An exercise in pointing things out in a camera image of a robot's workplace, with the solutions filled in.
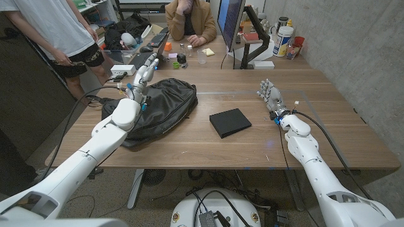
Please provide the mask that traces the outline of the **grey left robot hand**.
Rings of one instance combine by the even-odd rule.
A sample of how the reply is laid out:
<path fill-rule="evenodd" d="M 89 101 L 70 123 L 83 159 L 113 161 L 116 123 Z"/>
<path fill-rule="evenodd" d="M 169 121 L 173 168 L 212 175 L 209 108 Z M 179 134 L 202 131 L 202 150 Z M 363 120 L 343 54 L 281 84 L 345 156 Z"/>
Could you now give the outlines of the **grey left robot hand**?
<path fill-rule="evenodd" d="M 153 78 L 154 71 L 159 63 L 157 53 L 152 54 L 147 58 L 146 62 L 137 70 L 132 83 L 126 86 L 126 94 L 128 98 L 141 102 L 143 97 L 143 90 Z"/>

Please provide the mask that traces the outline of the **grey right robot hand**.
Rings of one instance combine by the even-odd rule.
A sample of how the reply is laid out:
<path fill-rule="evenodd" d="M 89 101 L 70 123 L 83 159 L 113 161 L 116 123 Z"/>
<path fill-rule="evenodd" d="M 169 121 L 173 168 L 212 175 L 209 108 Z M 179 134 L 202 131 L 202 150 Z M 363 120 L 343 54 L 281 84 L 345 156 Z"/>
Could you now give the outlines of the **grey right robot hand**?
<path fill-rule="evenodd" d="M 280 120 L 290 113 L 290 110 L 283 102 L 280 90 L 268 79 L 260 83 L 260 90 L 257 91 L 257 94 L 264 100 L 267 109 L 270 111 L 271 120 Z"/>

